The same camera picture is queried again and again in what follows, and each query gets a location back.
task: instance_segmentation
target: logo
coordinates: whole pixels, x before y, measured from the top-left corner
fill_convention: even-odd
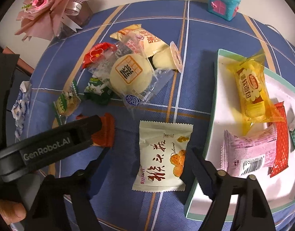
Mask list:
[[[258,89],[259,88],[259,84],[257,82],[256,77],[254,77],[252,74],[248,75],[248,80],[249,80],[249,84],[253,89]]]
[[[134,95],[127,95],[125,99],[132,106],[138,106],[140,104],[140,99]]]

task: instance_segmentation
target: clear plastic bag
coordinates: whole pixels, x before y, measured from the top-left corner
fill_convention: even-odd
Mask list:
[[[103,56],[88,70],[121,97],[133,117],[174,74],[173,70],[153,69],[133,32],[117,42],[110,56]]]

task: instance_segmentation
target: yellow wrapper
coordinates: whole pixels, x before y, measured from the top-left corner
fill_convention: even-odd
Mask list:
[[[227,66],[234,74],[238,87],[244,135],[256,122],[285,121],[268,95],[264,78],[264,61],[265,54],[261,50],[245,61]]]
[[[141,24],[130,25],[118,32],[111,34],[110,37],[120,41],[123,36],[125,36],[130,31],[136,33],[137,38],[140,40],[141,47],[144,49],[146,57],[151,57],[169,47],[169,45],[163,40],[141,28]]]

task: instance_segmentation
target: pink wrapping paper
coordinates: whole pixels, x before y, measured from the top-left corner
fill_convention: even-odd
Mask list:
[[[30,37],[51,40],[61,30],[61,19],[70,0],[45,0],[39,7],[20,11],[17,20],[21,21],[21,29],[15,35],[26,33],[22,41]]]

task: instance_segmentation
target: soft bread package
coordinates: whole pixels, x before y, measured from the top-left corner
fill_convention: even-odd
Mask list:
[[[103,56],[88,70],[121,97],[133,116],[174,74],[171,69],[153,69],[133,32],[116,44],[110,56]]]
[[[140,121],[140,168],[132,189],[184,191],[180,179],[193,125]]]

